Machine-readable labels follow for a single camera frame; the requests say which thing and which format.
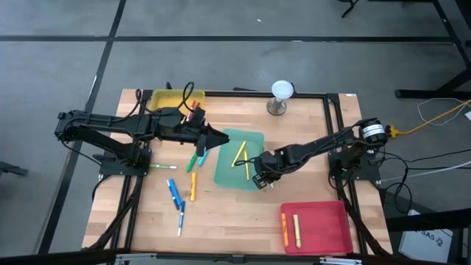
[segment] red tray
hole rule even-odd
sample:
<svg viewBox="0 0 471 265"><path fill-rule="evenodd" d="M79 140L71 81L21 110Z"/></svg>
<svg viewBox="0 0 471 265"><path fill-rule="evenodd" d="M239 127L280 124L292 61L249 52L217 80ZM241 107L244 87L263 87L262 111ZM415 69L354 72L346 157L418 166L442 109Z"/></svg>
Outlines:
<svg viewBox="0 0 471 265"><path fill-rule="evenodd" d="M286 215L288 255L340 254L353 251L343 202L290 202L280 206ZM300 223L301 248L296 247L293 215Z"/></svg>

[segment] yellow marker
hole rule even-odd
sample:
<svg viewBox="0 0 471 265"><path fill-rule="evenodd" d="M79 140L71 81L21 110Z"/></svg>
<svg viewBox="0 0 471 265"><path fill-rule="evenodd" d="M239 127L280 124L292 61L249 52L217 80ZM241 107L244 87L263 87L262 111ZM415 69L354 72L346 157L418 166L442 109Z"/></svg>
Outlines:
<svg viewBox="0 0 471 265"><path fill-rule="evenodd" d="M296 247L301 248L300 221L297 214L293 215L294 235L296 236Z"/></svg>
<svg viewBox="0 0 471 265"><path fill-rule="evenodd" d="M190 201L196 200L196 172L191 173L191 196Z"/></svg>
<svg viewBox="0 0 471 265"><path fill-rule="evenodd" d="M244 146L245 146L245 143L246 143L246 142L247 142L247 141L244 141L244 142L242 143L242 145L241 145L241 148L238 149L238 152L237 152L237 155L236 155L235 158L234 158L233 166L232 166L232 167L234 167L234 164L236 163L238 156L241 155L242 150L244 149Z"/></svg>
<svg viewBox="0 0 471 265"><path fill-rule="evenodd" d="M285 237L285 247L288 247L288 230L286 229L286 215L281 214L281 222L283 223L283 235Z"/></svg>
<svg viewBox="0 0 471 265"><path fill-rule="evenodd" d="M244 150L244 159L247 161L247 150ZM247 181L249 181L250 176L249 176L249 164L245 163L245 174L247 175Z"/></svg>

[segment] black metal frame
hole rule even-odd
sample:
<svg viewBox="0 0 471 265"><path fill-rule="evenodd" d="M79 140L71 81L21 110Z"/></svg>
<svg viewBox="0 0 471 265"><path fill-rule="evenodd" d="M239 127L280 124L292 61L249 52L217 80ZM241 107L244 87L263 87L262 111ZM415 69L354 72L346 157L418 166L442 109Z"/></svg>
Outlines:
<svg viewBox="0 0 471 265"><path fill-rule="evenodd" d="M95 105L96 98L99 92L100 85L105 73L105 68L107 66L108 59L110 57L113 44L115 42L172 42L172 41L210 41L210 42L236 42L236 41L282 41L282 42L323 42L323 43L438 43L438 44L449 44L454 45L460 55L462 56L466 69L461 72L457 77L453 78L451 81L443 85L436 91L406 91L399 90L396 91L396 96L400 98L405 97L414 97L414 98L430 98L430 97L440 97L440 96L452 96L459 99L469 99L471 95L467 92L453 92L457 89L458 86L462 85L469 79L471 79L471 63L467 58L461 41L456 36L453 28L450 25L450 22L447 19L443 9L441 8L438 0L370 0L370 1L406 1L406 2L428 2L433 3L436 8L440 18L443 21L445 29L447 30L447 37L317 37L317 36L116 36L118 31L118 26L121 22L121 17L123 16L124 7L127 0L120 0L118 8L116 10L116 15L113 20L110 32L108 35L0 35L0 42L4 41L46 41L46 42L105 42L105 48L102 53L102 57L99 61L98 68L96 70L95 80L91 86L90 95L88 97L87 103L85 104L84 111L91 113L93 106ZM208 96L235 96L234 92L218 92L211 91L207 93ZM270 93L245 93L238 92L237 96L260 96L268 97L271 96ZM313 94L299 93L297 97L299 98L309 98ZM322 100L328 100L325 96L322 96ZM339 128L343 127L341 116L338 116L338 109L336 108L337 123ZM327 115L330 117L330 109L325 109L326 118ZM327 130L333 131L332 124L327 123ZM76 141L72 145L72 149L80 151L82 147L82 142ZM54 194L53 204L49 209L47 214L47 219L41 231L40 237L38 239L37 250L38 253L44 254L49 251L52 240L54 238L54 232L57 226L57 223L60 218L60 213L64 206L64 202L68 193L69 186L71 184L71 178L73 176L75 166L77 164L78 154L76 152L69 152L68 158L64 165L63 171L60 175L59 185ZM124 187L123 194L120 198L119 205L122 207L124 204L125 198L127 197L127 192L129 191L131 176L124 177ZM354 183L349 183L350 193L355 195L355 186ZM131 210L131 214L137 211L137 206ZM133 223L130 222L128 230L133 230ZM111 239L111 246L117 245L117 234L115 234Z"/></svg>

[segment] green marker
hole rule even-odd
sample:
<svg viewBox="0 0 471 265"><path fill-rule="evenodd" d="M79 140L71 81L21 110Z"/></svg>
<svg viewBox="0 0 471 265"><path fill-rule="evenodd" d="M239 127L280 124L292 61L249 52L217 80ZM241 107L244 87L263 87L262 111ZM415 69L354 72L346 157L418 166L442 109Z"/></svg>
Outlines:
<svg viewBox="0 0 471 265"><path fill-rule="evenodd" d="M150 164L150 167L155 167L158 169L177 169L177 166L167 166L167 165L159 165L159 164Z"/></svg>
<svg viewBox="0 0 471 265"><path fill-rule="evenodd" d="M191 169L193 168L193 165L194 165L194 162L196 161L196 158L198 158L198 156L196 155L196 152L193 154L193 157L191 158L190 160L190 163L188 164L188 167L186 168L186 171L187 172L190 172Z"/></svg>

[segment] yellow tray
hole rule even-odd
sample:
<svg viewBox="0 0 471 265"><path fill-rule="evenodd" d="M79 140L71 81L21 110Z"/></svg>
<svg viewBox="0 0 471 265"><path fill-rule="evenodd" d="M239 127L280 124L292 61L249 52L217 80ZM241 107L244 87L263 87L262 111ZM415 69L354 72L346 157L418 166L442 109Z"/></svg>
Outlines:
<svg viewBox="0 0 471 265"><path fill-rule="evenodd" d="M152 93L152 100L150 102L150 110L157 110L162 107L176 107L183 100L183 89L156 89ZM186 104L191 107L191 103L196 100L199 106L205 108L205 91L193 90L191 96L186 101ZM180 107L180 111L188 115L189 111L185 105Z"/></svg>

